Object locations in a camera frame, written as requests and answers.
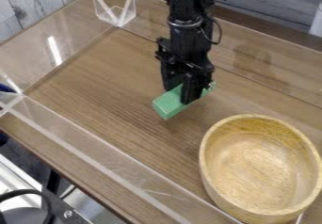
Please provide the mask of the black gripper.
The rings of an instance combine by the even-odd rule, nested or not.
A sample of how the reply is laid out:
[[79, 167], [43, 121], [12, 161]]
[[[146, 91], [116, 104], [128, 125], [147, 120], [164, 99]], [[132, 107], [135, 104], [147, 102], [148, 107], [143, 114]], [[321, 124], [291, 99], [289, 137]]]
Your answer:
[[182, 83], [182, 103], [191, 104], [213, 89], [214, 65], [209, 59], [214, 24], [170, 25], [170, 37], [159, 37], [156, 59], [166, 91]]

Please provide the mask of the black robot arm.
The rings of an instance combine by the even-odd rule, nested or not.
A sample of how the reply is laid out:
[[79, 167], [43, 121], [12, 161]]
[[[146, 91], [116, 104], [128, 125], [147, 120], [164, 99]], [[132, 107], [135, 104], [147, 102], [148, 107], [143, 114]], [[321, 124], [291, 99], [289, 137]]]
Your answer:
[[210, 88], [215, 67], [209, 59], [214, 23], [206, 9], [214, 0], [166, 0], [170, 7], [170, 38], [158, 37], [156, 59], [160, 61], [163, 87], [182, 87], [180, 102], [190, 104]]

